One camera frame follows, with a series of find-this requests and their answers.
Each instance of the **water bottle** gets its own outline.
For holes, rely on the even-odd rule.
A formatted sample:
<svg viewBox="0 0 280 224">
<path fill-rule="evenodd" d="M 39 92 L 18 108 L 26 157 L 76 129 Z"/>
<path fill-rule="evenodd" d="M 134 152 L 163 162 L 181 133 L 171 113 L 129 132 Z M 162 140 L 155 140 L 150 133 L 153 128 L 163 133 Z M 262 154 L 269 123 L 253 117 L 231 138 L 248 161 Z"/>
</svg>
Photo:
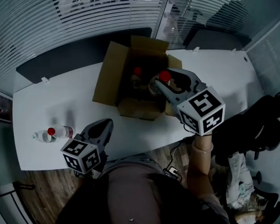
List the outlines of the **water bottle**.
<svg viewBox="0 0 280 224">
<path fill-rule="evenodd" d="M 151 93 L 152 96 L 159 96 L 162 94 L 162 92 L 158 89 L 158 87 L 155 85 L 155 79 L 160 79 L 161 81 L 165 82 L 166 84 L 170 84 L 171 75 L 169 71 L 161 71 L 159 74 L 155 75 L 148 84 L 148 90 Z"/>
<path fill-rule="evenodd" d="M 53 143 L 56 141 L 56 138 L 52 135 L 49 135 L 47 130 L 41 130 L 33 133 L 32 139 L 42 143 Z"/>
<path fill-rule="evenodd" d="M 133 74 L 131 76 L 131 83 L 134 89 L 139 89 L 141 87 L 142 85 L 141 76 L 142 76 L 141 67 L 135 67 Z"/>
<path fill-rule="evenodd" d="M 72 138 L 74 130 L 70 126 L 56 125 L 48 129 L 48 134 L 56 139 Z"/>
</svg>

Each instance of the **human arm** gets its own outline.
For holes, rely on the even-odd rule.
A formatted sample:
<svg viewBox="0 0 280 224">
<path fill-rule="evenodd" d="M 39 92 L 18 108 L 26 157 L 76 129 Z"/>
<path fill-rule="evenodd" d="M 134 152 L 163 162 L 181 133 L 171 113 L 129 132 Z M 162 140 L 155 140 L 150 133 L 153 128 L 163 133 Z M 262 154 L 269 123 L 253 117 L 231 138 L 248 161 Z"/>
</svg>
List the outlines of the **human arm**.
<svg viewBox="0 0 280 224">
<path fill-rule="evenodd" d="M 194 145 L 202 151 L 210 150 L 212 147 L 211 134 L 207 136 L 195 136 Z M 198 198 L 205 194 L 213 194 L 208 173 L 210 171 L 211 153 L 197 152 L 192 149 L 189 158 L 189 168 L 187 173 L 188 189 Z"/>
</svg>

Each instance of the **white table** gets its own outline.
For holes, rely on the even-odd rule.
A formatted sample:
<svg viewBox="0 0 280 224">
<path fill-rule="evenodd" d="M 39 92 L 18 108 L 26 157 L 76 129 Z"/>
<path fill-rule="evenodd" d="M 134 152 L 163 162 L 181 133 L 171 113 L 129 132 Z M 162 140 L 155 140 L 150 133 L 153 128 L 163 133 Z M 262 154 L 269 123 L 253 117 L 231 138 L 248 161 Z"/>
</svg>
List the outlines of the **white table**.
<svg viewBox="0 0 280 224">
<path fill-rule="evenodd" d="M 263 96 L 244 51 L 172 50 L 168 54 L 215 88 L 226 102 L 227 118 Z M 32 84 L 14 94 L 14 139 L 22 170 L 66 168 L 60 152 L 66 140 L 40 143 L 31 137 L 52 123 L 73 126 L 79 133 L 94 121 L 111 118 L 114 130 L 105 149 L 108 160 L 153 150 L 190 135 L 174 117 L 163 114 L 155 121 L 121 117 L 116 107 L 92 102 L 101 64 L 53 77 L 49 84 Z"/>
</svg>

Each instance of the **bottle label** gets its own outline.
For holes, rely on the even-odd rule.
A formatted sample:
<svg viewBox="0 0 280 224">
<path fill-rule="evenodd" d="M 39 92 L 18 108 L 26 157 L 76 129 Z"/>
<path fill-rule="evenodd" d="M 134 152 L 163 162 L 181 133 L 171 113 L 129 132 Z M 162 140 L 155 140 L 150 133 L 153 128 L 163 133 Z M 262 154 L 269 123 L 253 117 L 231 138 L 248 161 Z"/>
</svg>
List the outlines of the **bottle label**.
<svg viewBox="0 0 280 224">
<path fill-rule="evenodd" d="M 45 143 L 48 143 L 48 133 L 47 132 L 43 132 L 42 133 L 42 140 L 45 142 Z"/>
<path fill-rule="evenodd" d="M 56 138 L 54 136 L 51 136 L 51 141 L 49 143 L 54 143 L 56 141 Z"/>
<path fill-rule="evenodd" d="M 74 135 L 74 131 L 71 127 L 67 126 L 68 129 L 69 129 L 69 138 L 72 139 L 73 138 L 73 135 Z"/>
</svg>

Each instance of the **wrist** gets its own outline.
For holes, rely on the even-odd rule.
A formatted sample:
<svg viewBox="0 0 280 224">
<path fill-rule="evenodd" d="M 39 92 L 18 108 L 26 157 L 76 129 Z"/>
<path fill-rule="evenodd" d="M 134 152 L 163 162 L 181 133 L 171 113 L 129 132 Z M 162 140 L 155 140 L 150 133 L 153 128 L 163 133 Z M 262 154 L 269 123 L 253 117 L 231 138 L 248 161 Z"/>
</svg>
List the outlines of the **wrist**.
<svg viewBox="0 0 280 224">
<path fill-rule="evenodd" d="M 211 134 L 212 131 L 207 133 L 206 136 L 195 136 L 195 146 L 200 150 L 209 150 L 211 148 Z"/>
<path fill-rule="evenodd" d="M 192 143 L 192 150 L 195 151 L 196 153 L 200 153 L 200 154 L 208 154 L 208 153 L 211 153 L 211 151 L 213 150 L 214 146 L 213 144 L 211 143 L 210 144 L 210 148 L 209 149 L 206 149 L 206 146 L 204 147 L 200 147 L 200 148 L 197 148 L 195 143 L 193 142 Z"/>
</svg>

